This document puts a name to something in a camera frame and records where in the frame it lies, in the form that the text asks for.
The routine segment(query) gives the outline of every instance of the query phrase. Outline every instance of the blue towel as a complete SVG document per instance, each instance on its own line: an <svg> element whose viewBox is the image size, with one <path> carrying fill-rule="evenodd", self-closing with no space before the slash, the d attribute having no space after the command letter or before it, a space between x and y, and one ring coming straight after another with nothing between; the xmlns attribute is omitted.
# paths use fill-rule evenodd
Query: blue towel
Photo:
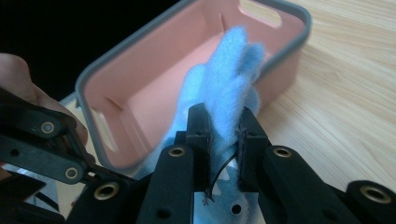
<svg viewBox="0 0 396 224"><path fill-rule="evenodd" d="M252 85L260 74L263 55L264 48L261 44L248 43L244 27L237 26L229 30L208 62L194 66L185 76L171 127L157 148L142 163L139 172L134 177L143 177L154 170L161 150L174 143L177 131L187 129L189 108L200 103L205 104L214 128L214 145L211 154L214 156L225 152L234 154L236 128L244 106L254 114L257 114L260 109L260 98ZM218 185L222 186L222 193L221 197L216 196L216 205L211 202L209 205L204 205L198 198L204 200L205 196L195 194L194 223L224 222L222 216L216 216L224 212L235 216L231 213L230 202L238 202L242 207L242 212L227 223L248 221L249 198L243 193L236 192L238 191L236 172L229 173L233 174L231 181Z"/></svg>

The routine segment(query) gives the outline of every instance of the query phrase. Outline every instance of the round metal fastener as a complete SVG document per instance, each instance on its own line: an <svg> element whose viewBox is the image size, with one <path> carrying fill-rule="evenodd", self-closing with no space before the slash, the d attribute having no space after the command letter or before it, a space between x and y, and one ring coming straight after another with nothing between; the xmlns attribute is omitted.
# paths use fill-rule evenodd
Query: round metal fastener
<svg viewBox="0 0 396 224"><path fill-rule="evenodd" d="M168 153L172 157L181 157L186 153L186 150L184 150L184 148L182 148L182 147L174 147L174 148L169 149Z"/></svg>
<svg viewBox="0 0 396 224"><path fill-rule="evenodd" d="M64 175L68 178L68 179L74 179L78 176L78 170L76 167L69 167L66 172L64 172Z"/></svg>
<svg viewBox="0 0 396 224"><path fill-rule="evenodd" d="M43 133L53 133L55 130L55 125L52 122L46 121L41 124L41 132Z"/></svg>
<svg viewBox="0 0 396 224"><path fill-rule="evenodd" d="M108 182L97 188L95 193L93 194L93 197L96 200L104 201L116 196L119 190L120 190L120 185L118 183Z"/></svg>
<svg viewBox="0 0 396 224"><path fill-rule="evenodd" d="M366 197L376 203L391 203L392 202L392 199L389 197L389 195L386 192L384 192L382 189L378 189L376 187L362 186L361 193L364 195L364 197Z"/></svg>
<svg viewBox="0 0 396 224"><path fill-rule="evenodd" d="M290 157L292 155L290 150L281 147L274 149L274 153L278 157L284 157L284 158Z"/></svg>

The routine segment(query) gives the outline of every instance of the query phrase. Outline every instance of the black background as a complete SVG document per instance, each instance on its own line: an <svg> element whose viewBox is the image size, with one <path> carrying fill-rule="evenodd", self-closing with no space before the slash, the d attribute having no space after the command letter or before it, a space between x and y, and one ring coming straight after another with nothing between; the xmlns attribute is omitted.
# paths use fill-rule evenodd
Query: black background
<svg viewBox="0 0 396 224"><path fill-rule="evenodd" d="M0 51L22 57L33 82L61 100L85 67L177 0L0 2Z"/></svg>

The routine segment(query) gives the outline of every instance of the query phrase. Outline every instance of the black cable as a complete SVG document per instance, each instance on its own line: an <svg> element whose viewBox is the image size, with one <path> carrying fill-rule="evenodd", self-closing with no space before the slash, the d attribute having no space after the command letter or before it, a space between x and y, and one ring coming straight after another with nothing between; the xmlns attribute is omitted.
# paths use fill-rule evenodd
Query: black cable
<svg viewBox="0 0 396 224"><path fill-rule="evenodd" d="M46 203L47 205L59 212L59 205L47 195L38 192L35 196L37 197L37 199L41 200L43 203Z"/></svg>

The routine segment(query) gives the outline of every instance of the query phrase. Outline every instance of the wooden table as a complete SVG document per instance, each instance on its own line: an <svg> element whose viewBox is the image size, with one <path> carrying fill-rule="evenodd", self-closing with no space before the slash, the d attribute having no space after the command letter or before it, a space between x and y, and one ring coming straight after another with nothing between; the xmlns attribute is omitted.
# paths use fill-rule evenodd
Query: wooden table
<svg viewBox="0 0 396 224"><path fill-rule="evenodd" d="M262 127L336 188L368 179L396 191L396 1L291 2L312 14L312 33L295 84L262 110ZM77 188L59 185L64 215Z"/></svg>

